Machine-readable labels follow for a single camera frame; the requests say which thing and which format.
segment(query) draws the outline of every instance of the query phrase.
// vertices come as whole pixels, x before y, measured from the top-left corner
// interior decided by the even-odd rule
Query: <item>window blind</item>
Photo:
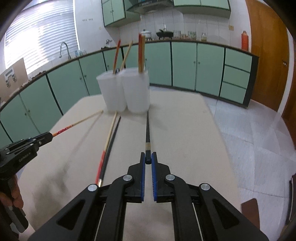
[[[6,68],[24,58],[27,73],[59,57],[60,44],[78,49],[73,0],[52,0],[30,7],[16,17],[5,34]],[[63,45],[62,55],[67,55]]]

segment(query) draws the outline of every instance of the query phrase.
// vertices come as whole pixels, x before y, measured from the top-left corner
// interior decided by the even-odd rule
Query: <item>orange thermos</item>
[[[249,51],[249,36],[246,31],[242,33],[242,50]]]

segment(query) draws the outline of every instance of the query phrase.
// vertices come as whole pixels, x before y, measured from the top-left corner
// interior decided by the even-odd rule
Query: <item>table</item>
[[[203,97],[151,91],[150,99],[151,150],[157,152],[158,161],[189,184],[209,183],[240,210],[227,150]],[[94,182],[114,114],[108,113],[101,95],[85,97],[52,128],[54,133],[100,109],[104,114],[55,137],[25,167],[19,185],[24,211],[34,229]],[[126,110],[121,116],[104,185],[125,175],[145,151],[146,114]],[[146,165],[145,200],[127,204],[123,240],[174,240],[171,205],[153,201],[151,180],[151,166]]]

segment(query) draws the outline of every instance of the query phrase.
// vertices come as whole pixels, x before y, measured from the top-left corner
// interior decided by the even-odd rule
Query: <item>human hand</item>
[[[24,202],[20,194],[20,188],[17,184],[16,175],[13,177],[13,181],[14,181],[14,185],[11,191],[11,196],[13,197],[14,200],[12,201],[6,194],[4,194],[3,192],[0,192],[0,201],[6,207],[14,205],[15,207],[22,209],[24,206]]]

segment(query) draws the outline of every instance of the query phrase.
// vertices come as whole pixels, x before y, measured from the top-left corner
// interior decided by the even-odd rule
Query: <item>tile floor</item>
[[[276,241],[287,217],[289,180],[296,173],[296,152],[283,119],[255,101],[244,109],[204,99],[228,148],[241,202],[257,199],[260,229]]]

